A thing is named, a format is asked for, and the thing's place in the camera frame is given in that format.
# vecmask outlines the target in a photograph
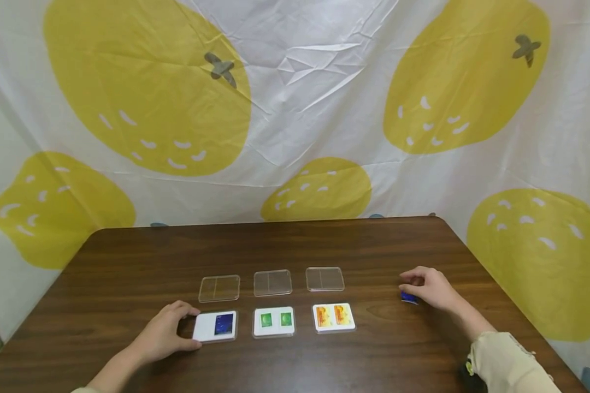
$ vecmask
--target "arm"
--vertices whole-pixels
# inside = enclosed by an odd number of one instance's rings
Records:
[[[76,390],[75,393],[120,393],[133,373],[143,365],[164,359],[177,351],[199,349],[200,342],[176,334],[179,321],[188,315],[199,315],[199,310],[182,301],[164,307],[129,347],[108,361],[87,388]]]
[[[490,393],[559,393],[535,357],[513,336],[495,330],[439,270],[418,266],[400,277],[410,283],[400,285],[402,291],[450,314],[464,331],[472,342],[472,370],[485,381]]]

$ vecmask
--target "white backdrop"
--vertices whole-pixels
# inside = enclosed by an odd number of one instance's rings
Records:
[[[436,212],[590,389],[590,0],[116,3],[0,1],[3,339],[97,228]]]

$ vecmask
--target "sleeve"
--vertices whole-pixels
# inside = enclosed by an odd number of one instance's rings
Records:
[[[560,393],[542,366],[508,332],[484,332],[472,343],[470,373],[477,373],[489,393]]]
[[[72,393],[98,393],[98,390],[94,390],[92,388],[78,388]]]

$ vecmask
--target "yellow shape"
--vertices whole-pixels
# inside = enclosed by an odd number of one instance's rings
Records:
[[[95,231],[132,227],[122,190],[83,162],[58,152],[29,157],[0,195],[0,229],[29,264],[62,269]]]
[[[52,69],[83,124],[147,169],[213,174],[234,162],[251,95],[232,43],[175,0],[54,0]]]
[[[395,70],[383,129],[412,154],[493,136],[511,120],[544,66],[550,26],[527,0],[450,0]]]
[[[266,221],[357,218],[369,204],[367,173],[343,158],[318,158],[305,165],[262,205]]]
[[[590,339],[590,207],[571,195],[491,195],[468,226],[468,247],[538,331]]]

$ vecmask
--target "white card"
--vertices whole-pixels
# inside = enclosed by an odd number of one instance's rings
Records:
[[[295,334],[293,307],[257,308],[253,312],[253,336],[292,336]]]
[[[222,313],[199,314],[194,323],[193,340],[204,342],[222,342],[236,339],[238,313],[224,311]]]
[[[356,329],[352,308],[348,303],[314,305],[312,318],[317,332],[348,331]]]

